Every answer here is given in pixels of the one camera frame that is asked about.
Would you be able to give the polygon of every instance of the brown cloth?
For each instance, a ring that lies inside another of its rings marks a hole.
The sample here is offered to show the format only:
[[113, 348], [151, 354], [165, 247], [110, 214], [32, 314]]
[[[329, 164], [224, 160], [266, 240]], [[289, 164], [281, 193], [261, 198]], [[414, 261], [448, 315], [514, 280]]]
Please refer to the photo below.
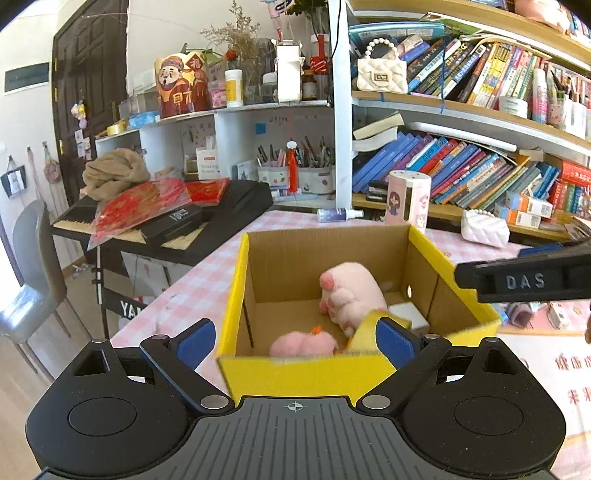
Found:
[[138, 183], [150, 179], [141, 155], [128, 148], [118, 148], [86, 164], [82, 180], [85, 193], [92, 199], [111, 200]]

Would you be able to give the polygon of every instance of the black circular cover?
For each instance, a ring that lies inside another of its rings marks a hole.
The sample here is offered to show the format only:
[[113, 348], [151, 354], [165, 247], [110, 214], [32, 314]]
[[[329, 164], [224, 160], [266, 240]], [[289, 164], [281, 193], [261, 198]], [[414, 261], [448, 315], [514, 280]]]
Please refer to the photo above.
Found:
[[112, 374], [61, 375], [27, 420], [40, 467], [70, 475], [129, 475], [164, 459], [189, 428], [166, 391]]
[[520, 375], [465, 376], [415, 395], [401, 421], [415, 450], [471, 478], [516, 478], [552, 463], [564, 417]]

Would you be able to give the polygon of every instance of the door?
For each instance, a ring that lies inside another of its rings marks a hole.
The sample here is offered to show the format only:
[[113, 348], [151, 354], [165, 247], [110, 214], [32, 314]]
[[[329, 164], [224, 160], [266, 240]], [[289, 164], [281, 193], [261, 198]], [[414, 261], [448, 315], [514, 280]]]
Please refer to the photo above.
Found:
[[[53, 38], [53, 121], [68, 204], [79, 199], [85, 161], [78, 157], [74, 133], [79, 122], [70, 112], [80, 100], [86, 107], [92, 158], [95, 135], [118, 120], [117, 106], [127, 98], [125, 87], [127, 8], [129, 0], [89, 0]], [[102, 264], [127, 275], [121, 253], [102, 248]], [[94, 252], [87, 260], [95, 262]]]

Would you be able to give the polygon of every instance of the white quilted pouch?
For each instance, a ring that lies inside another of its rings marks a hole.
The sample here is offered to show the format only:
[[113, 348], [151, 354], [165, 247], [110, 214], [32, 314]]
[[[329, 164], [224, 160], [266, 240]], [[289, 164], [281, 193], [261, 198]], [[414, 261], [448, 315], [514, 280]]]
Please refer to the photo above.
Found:
[[464, 210], [462, 237], [469, 242], [503, 248], [509, 243], [509, 227], [505, 219], [485, 210]]
[[[371, 52], [377, 43], [390, 46], [394, 55], [388, 54], [388, 58], [382, 59], [371, 58]], [[389, 40], [372, 40], [365, 51], [365, 57], [357, 60], [357, 70], [357, 88], [362, 92], [408, 93], [407, 64], [398, 58], [396, 46]]]

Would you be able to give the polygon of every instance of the yellow cardboard box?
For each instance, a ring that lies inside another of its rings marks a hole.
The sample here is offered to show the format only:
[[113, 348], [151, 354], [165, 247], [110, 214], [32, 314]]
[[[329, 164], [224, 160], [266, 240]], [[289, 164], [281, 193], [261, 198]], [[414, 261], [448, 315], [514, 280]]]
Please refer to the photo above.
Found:
[[380, 352], [318, 358], [270, 358], [277, 337], [322, 325], [344, 348], [346, 338], [320, 314], [320, 275], [345, 261], [363, 264], [389, 305], [412, 301], [430, 332], [476, 346], [500, 325], [496, 311], [461, 290], [453, 264], [415, 227], [357, 226], [246, 233], [240, 245], [217, 360], [236, 403], [245, 395], [349, 396], [357, 400], [395, 368]]

